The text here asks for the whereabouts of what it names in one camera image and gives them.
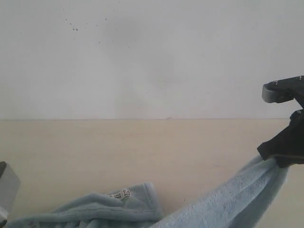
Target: white wall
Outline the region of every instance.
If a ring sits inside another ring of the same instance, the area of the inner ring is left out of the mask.
[[[304,74],[303,6],[2,0],[0,119],[288,117],[261,88]]]

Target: white tag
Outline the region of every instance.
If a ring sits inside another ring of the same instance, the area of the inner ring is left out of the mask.
[[[131,197],[131,191],[128,190],[128,189],[121,190],[120,192],[118,192],[116,194],[110,195],[110,197],[114,197],[114,198],[116,198],[118,200],[123,200],[127,196]]]
[[[39,222],[29,222],[25,226],[26,228],[40,228]]]

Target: cloth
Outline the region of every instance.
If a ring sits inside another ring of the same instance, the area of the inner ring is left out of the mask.
[[[285,181],[288,168],[260,156],[197,202],[163,218],[153,185],[144,183],[76,199],[48,214],[9,222],[7,228],[252,228]]]

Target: beige table surface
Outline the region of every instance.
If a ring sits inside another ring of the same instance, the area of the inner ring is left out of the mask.
[[[166,214],[225,182],[288,120],[2,121],[0,160],[22,181],[11,219],[76,197],[154,183]],[[259,228],[303,227],[304,166]]]

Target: light blue towel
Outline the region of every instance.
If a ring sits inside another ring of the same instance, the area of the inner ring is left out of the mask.
[[[153,185],[144,183],[84,196],[51,213],[11,221],[6,228],[252,228],[277,195],[287,171],[274,159],[257,157],[225,184],[165,218]]]

